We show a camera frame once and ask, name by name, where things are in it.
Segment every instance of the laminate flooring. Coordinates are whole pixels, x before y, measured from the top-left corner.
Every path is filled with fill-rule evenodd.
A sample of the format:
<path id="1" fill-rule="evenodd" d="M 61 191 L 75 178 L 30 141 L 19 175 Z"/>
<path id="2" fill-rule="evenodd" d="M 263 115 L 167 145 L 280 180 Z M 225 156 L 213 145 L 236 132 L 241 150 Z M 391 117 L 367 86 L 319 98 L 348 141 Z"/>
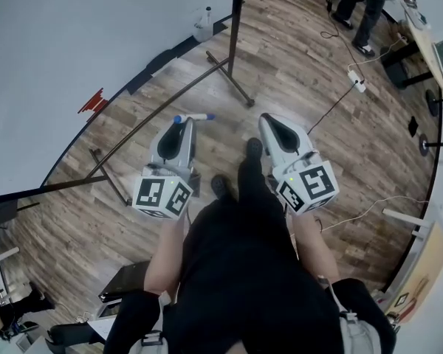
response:
<path id="1" fill-rule="evenodd" d="M 336 33 L 325 0 L 245 1 L 234 76 L 255 99 L 255 106 L 246 109 L 244 100 L 220 72 L 192 88 L 139 131 L 106 165 L 128 196 L 149 160 L 151 140 L 176 114 L 216 114 L 216 120 L 197 124 L 196 168 L 203 179 L 201 196 L 189 207 L 190 216 L 195 218 L 214 199 L 210 180 L 215 174 L 225 173 L 236 181 L 246 141 L 259 136 L 258 118 L 262 113 L 289 117 L 309 130 L 349 89 L 346 69 L 353 62 L 345 44 L 337 37 L 320 36 L 321 31 Z M 352 17 L 356 27 L 363 9 L 359 4 Z M 371 37 L 377 52 L 395 41 L 389 29 L 382 17 Z M 354 32 L 340 29 L 340 36 L 350 44 Z M 210 68 L 206 50 L 218 59 L 226 57 L 229 39 L 227 29 L 175 61 L 134 95 L 124 91 L 76 141 L 49 183 L 84 177 L 94 166 L 89 148 L 107 153 L 141 119 Z M 365 60 L 351 51 L 357 61 Z M 412 74 L 424 68 L 419 56 L 407 65 Z M 373 290 L 381 288 L 390 277 L 413 228 L 386 218 L 382 208 L 418 215 L 422 205 L 396 198 L 377 204 L 364 218 L 326 228 L 361 214 L 379 199 L 395 195 L 425 199 L 434 152 L 422 157 L 418 137 L 411 138 L 407 126 L 415 116 L 418 134 L 436 138 L 437 121 L 429 115 L 424 100 L 425 87 L 436 87 L 433 81 L 427 81 L 398 91 L 380 61 L 363 64 L 361 70 L 366 78 L 365 93 L 351 91 L 310 137 L 321 156 L 332 163 L 340 185 L 336 200 L 315 211 L 325 229 L 323 236 L 341 274 L 359 278 Z M 263 167 L 267 174 L 269 159 L 265 157 Z M 3 262 L 15 299 L 26 294 L 22 285 L 33 280 L 59 303 L 55 311 L 27 316 L 45 329 L 72 322 L 85 311 L 92 312 L 100 304 L 97 295 L 116 271 L 149 259 L 156 248 L 159 222 L 124 207 L 106 182 L 38 196 L 32 201 L 41 205 L 20 212 L 8 230 L 0 230 L 0 250 L 20 248 L 18 254 Z M 101 346 L 82 345 L 75 350 L 98 353 Z"/>

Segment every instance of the white bottle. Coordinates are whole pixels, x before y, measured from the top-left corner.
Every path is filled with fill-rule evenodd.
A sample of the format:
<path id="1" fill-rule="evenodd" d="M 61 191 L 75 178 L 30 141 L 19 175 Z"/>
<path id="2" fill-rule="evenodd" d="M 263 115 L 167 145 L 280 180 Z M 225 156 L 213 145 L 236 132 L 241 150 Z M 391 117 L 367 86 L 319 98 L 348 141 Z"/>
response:
<path id="1" fill-rule="evenodd" d="M 194 25 L 195 30 L 193 31 L 193 37 L 198 42 L 205 42 L 213 37 L 213 23 L 210 16 L 211 10 L 212 8 L 206 7 L 202 18 Z"/>

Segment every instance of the power strip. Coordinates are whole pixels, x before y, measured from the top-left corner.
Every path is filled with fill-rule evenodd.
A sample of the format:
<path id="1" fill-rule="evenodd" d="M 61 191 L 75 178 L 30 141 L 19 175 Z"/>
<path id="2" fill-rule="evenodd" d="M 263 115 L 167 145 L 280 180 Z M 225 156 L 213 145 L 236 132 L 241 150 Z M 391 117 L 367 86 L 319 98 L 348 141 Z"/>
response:
<path id="1" fill-rule="evenodd" d="M 360 91 L 360 93 L 363 93 L 366 90 L 366 86 L 364 85 L 364 82 L 361 81 L 360 77 L 357 75 L 357 73 L 353 70 L 348 72 L 348 77 L 351 80 L 351 82 L 354 84 L 354 87 Z"/>

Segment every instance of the black shirt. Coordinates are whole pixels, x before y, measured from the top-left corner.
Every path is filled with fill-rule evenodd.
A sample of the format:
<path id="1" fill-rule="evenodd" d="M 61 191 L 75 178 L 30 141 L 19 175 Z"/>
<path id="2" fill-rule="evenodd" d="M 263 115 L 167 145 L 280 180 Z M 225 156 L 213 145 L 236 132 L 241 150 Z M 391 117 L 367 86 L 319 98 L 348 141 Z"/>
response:
<path id="1" fill-rule="evenodd" d="M 343 353 L 329 291 L 302 267 L 285 227 L 271 223 L 234 206 L 211 211 L 210 224 L 197 218 L 185 242 L 177 303 L 165 309 L 171 354 L 225 354 L 237 341 L 249 353 Z M 392 353 L 395 334 L 364 284 L 349 279 L 333 288 L 377 329 L 382 353 Z M 124 298 L 105 353 L 127 353 L 158 317 L 157 296 Z M 124 336 L 129 346 L 122 351 Z"/>

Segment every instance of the standing person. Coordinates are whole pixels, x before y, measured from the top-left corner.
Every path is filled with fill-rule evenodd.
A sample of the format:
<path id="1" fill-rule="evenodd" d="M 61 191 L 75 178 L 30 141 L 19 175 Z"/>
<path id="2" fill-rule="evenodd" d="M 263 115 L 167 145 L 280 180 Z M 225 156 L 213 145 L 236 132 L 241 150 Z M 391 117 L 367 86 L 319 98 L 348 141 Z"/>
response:
<path id="1" fill-rule="evenodd" d="M 356 7 L 356 3 L 359 1 L 365 0 L 341 0 L 338 4 L 336 12 L 332 14 L 332 17 L 336 21 L 340 22 L 346 29 L 353 30 L 353 25 L 349 19 L 354 8 Z M 354 48 L 367 58 L 373 58 L 375 56 L 375 52 L 371 46 L 369 46 L 368 41 L 372 29 L 379 21 L 384 3 L 385 0 L 366 0 L 366 9 L 364 11 L 361 25 L 352 41 Z"/>
<path id="2" fill-rule="evenodd" d="M 185 240 L 184 218 L 164 221 L 144 290 L 123 297 L 104 354 L 126 354 L 156 329 L 159 296 L 167 291 L 174 301 L 178 287 L 176 304 L 163 310 L 161 341 L 170 354 L 350 354 L 341 316 L 370 324 L 367 332 L 358 321 L 347 325 L 346 334 L 366 339 L 355 353 L 392 353 L 394 331 L 362 282 L 340 280 L 311 213 L 292 217 L 297 257 L 284 209 L 261 173 L 262 153 L 261 141 L 250 139 L 239 201 L 226 177 L 213 178 L 217 199 Z"/>
<path id="3" fill-rule="evenodd" d="M 0 337 L 12 328 L 13 324 L 29 312 L 53 310 L 54 304 L 41 293 L 34 283 L 30 283 L 31 293 L 22 300 L 0 306 Z"/>

